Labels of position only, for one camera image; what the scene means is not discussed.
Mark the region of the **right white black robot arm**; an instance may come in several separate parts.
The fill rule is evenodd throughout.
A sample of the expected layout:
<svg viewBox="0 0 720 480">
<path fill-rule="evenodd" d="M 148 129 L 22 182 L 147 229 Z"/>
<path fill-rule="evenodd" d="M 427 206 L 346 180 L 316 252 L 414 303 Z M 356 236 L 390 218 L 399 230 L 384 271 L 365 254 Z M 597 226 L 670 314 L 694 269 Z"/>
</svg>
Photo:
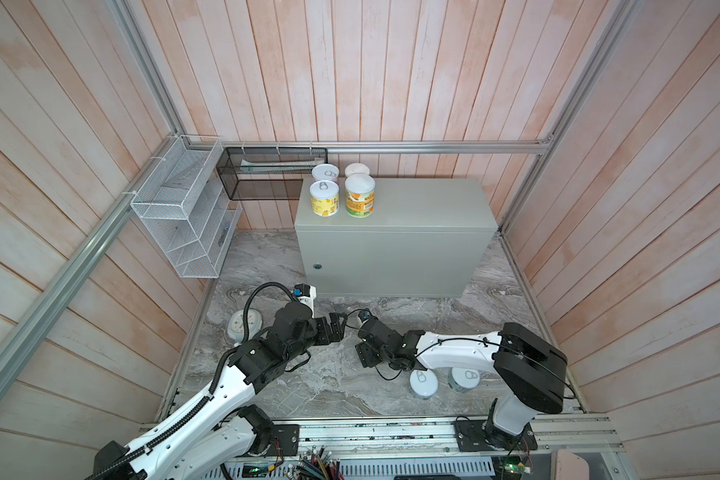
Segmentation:
<svg viewBox="0 0 720 480">
<path fill-rule="evenodd" d="M 477 335 L 401 334 L 368 311 L 359 318 L 356 349 L 365 368 L 385 363 L 395 371 L 461 368 L 499 375 L 511 393 L 491 407 L 490 433 L 518 437 L 537 415 L 563 410 L 567 357 L 519 323 Z"/>
</svg>

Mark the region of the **orange can plain lid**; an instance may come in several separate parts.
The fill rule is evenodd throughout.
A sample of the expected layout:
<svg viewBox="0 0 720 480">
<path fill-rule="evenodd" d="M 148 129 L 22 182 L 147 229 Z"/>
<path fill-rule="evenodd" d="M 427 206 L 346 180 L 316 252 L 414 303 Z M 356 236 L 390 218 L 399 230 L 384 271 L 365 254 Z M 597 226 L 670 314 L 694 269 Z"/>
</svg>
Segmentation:
<svg viewBox="0 0 720 480">
<path fill-rule="evenodd" d="M 345 180 L 345 205 L 350 216 L 365 218 L 372 214 L 375 180 L 367 174 L 353 174 Z"/>
</svg>

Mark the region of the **yellow label white-lid can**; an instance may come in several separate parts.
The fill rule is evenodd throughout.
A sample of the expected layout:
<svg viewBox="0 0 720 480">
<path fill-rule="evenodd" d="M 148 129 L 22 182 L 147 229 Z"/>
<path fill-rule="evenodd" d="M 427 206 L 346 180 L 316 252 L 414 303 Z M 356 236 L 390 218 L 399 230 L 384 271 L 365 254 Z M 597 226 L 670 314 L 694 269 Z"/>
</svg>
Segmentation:
<svg viewBox="0 0 720 480">
<path fill-rule="evenodd" d="M 339 209 L 340 188 L 337 183 L 329 180 L 316 181 L 309 188 L 311 208 L 315 215 L 330 217 Z"/>
</svg>

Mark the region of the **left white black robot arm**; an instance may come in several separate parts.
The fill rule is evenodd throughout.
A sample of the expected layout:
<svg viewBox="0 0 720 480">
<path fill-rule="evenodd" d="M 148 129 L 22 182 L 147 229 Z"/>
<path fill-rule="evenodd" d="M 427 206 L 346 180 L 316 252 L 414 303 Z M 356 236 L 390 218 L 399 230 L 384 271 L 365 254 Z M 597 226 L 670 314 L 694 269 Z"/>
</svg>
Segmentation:
<svg viewBox="0 0 720 480">
<path fill-rule="evenodd" d="M 238 455 L 275 453 L 270 418 L 252 399 L 313 346 L 341 341 L 347 317 L 315 317 L 291 301 L 274 323 L 224 353 L 211 382 L 150 431 L 122 446 L 111 442 L 94 461 L 94 479 L 193 478 Z"/>
</svg>

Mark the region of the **yellow can plain lid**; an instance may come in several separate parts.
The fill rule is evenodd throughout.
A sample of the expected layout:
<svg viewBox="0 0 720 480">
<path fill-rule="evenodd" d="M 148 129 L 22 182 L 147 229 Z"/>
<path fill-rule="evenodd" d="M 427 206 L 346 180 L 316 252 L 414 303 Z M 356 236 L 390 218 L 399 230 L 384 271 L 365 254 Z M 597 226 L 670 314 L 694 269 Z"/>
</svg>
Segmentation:
<svg viewBox="0 0 720 480">
<path fill-rule="evenodd" d="M 361 162 L 355 162 L 347 165 L 344 169 L 344 174 L 346 177 L 350 177 L 352 175 L 371 175 L 370 168 Z"/>
</svg>

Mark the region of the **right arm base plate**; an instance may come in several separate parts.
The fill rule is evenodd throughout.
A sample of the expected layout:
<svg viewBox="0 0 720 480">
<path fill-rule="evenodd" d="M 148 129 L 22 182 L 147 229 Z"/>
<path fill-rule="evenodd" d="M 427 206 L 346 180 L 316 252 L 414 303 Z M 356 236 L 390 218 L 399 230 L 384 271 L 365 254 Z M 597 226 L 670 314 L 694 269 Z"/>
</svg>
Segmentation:
<svg viewBox="0 0 720 480">
<path fill-rule="evenodd" d="M 496 428 L 488 420 L 470 420 L 464 416 L 457 417 L 453 427 L 460 452 L 509 452 L 510 450 L 525 452 L 538 449 L 535 434 L 529 424 L 517 436 Z"/>
</svg>

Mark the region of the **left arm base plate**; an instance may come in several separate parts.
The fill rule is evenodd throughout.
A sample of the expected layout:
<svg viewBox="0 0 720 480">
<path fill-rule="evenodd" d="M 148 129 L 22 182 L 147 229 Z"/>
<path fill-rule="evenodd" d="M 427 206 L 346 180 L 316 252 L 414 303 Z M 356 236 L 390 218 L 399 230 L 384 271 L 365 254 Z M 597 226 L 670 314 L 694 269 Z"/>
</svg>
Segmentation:
<svg viewBox="0 0 720 480">
<path fill-rule="evenodd" d="M 243 440 L 234 440 L 225 451 L 225 460 L 236 457 L 272 457 L 295 456 L 300 442 L 300 426 L 296 423 L 275 424 L 265 434 L 256 434 L 252 443 L 245 447 Z"/>
</svg>

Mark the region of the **pink label white can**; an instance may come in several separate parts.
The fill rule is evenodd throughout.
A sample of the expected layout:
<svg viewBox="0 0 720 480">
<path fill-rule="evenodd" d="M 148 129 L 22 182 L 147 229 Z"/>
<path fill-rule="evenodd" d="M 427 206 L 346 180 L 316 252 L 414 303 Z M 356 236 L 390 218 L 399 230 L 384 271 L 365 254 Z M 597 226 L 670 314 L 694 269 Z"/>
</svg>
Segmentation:
<svg viewBox="0 0 720 480">
<path fill-rule="evenodd" d="M 336 181 L 340 176 L 340 170 L 330 163 L 322 163 L 312 168 L 311 175 L 315 181 Z"/>
</svg>

